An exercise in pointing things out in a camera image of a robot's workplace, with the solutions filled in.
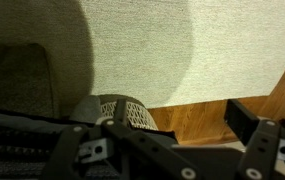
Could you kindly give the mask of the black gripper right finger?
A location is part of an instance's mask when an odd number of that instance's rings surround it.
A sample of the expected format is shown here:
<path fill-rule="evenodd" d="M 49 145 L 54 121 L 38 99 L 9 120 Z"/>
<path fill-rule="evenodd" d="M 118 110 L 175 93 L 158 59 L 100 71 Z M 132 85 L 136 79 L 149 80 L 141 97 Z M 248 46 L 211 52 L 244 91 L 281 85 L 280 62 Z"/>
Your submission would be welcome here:
<path fill-rule="evenodd" d="M 285 127 L 270 119 L 260 120 L 237 99 L 227 101 L 224 121 L 246 147 L 238 165 L 244 180 L 285 180 L 275 170 L 276 161 L 285 164 Z"/>

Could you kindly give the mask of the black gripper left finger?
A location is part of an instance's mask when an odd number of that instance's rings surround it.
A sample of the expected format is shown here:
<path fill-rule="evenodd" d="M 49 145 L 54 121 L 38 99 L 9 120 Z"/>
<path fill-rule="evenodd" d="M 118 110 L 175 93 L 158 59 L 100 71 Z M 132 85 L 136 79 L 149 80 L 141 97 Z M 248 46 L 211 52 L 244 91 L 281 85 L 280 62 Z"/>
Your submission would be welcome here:
<path fill-rule="evenodd" d="M 85 180 L 92 164 L 105 161 L 121 180 L 197 180 L 197 167 L 144 132 L 133 130 L 127 120 L 127 101 L 116 102 L 114 115 L 88 128 L 63 129 L 46 163 L 41 180 Z"/>

